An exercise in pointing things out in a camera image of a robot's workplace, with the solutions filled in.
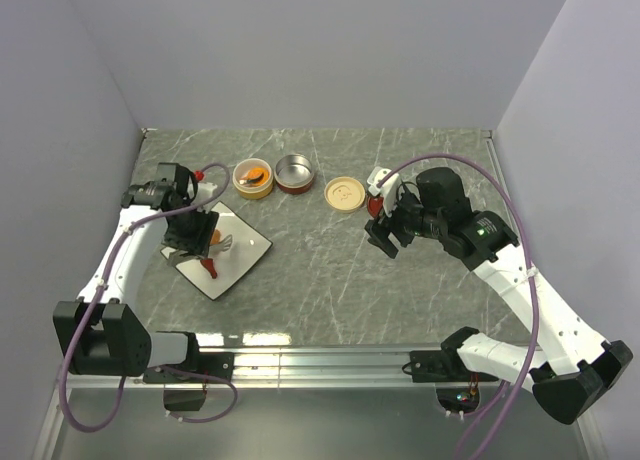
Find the metal tongs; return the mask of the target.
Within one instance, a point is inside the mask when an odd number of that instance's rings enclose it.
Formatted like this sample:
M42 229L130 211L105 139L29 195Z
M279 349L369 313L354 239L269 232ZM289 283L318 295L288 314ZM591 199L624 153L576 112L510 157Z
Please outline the metal tongs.
M177 265L184 263L189 260L198 259L201 260L203 258L212 258L216 254L227 252L231 249L233 245L233 236L231 234L222 236L219 244L210 245L208 244L202 251L199 252L189 252L185 250L174 250L167 256L167 264L170 267L176 267Z

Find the salmon slice food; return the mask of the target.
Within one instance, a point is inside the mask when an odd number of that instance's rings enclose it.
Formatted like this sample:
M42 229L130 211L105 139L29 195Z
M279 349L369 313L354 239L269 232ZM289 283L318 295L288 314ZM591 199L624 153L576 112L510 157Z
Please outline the salmon slice food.
M249 187L256 187L256 186L261 185L265 180L266 180L266 177L262 177L262 178L259 178L259 179L257 179L257 180L249 180L249 179L246 177L246 178L241 178L241 179L238 181L238 184L239 184L239 185L242 185L242 186L245 186L245 187L247 187L247 188L249 188Z

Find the orange egg yolk food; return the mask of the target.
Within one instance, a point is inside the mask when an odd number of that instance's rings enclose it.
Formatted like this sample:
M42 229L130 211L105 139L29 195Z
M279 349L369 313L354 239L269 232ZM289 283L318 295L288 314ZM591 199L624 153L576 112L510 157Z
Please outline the orange egg yolk food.
M247 173L247 178L249 180L257 180L262 177L267 177L269 175L269 171L264 167L254 167Z

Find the orange fried food piece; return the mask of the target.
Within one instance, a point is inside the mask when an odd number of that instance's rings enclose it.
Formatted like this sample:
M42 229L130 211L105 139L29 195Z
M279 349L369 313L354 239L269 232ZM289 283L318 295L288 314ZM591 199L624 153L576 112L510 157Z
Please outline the orange fried food piece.
M218 229L214 230L214 233L212 234L211 238L210 238L210 245L216 245L219 244L221 241L221 232Z

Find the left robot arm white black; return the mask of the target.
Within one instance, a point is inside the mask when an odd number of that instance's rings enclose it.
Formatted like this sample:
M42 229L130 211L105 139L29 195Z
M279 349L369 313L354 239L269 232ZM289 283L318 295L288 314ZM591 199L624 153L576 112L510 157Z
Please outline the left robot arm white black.
M115 234L95 274L75 300L55 307L63 371L137 377L167 364L180 382L199 376L203 359L195 351L194 334L149 331L136 316L135 302L159 246L189 259L207 254L219 219L212 204L226 187L203 182L178 163L161 163L152 180L128 187Z

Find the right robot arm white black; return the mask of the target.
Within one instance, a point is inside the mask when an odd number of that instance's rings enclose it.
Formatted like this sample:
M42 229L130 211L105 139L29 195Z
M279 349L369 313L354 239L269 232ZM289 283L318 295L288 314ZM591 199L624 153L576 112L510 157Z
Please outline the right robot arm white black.
M377 167L367 185L370 196L381 201L365 226L370 244L395 258L416 237L439 242L537 335L529 354L463 327L438 353L411 354L414 382L456 382L477 373L482 380L514 384L523 375L523 388L565 425L615 385L633 358L630 348L592 329L535 266L526 264L517 234L498 214L472 208L457 173L447 167L425 170L411 191L398 175Z

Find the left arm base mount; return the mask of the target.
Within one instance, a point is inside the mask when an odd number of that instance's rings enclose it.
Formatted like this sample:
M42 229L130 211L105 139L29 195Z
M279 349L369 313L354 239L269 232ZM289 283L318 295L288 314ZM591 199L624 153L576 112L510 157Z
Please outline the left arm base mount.
M196 363L191 366L186 363L171 365L171 368L180 370L180 373L172 373L161 367L154 367L148 369L142 379L146 384L209 383L209 380L200 378L200 375L206 375L230 381L234 363L235 355L232 352L201 352Z

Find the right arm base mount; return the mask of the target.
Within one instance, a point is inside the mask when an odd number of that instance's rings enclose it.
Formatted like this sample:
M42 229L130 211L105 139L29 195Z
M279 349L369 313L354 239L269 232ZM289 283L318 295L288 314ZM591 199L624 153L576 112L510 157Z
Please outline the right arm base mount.
M497 377L467 369L456 352L444 350L414 350L401 371L413 383L496 382Z

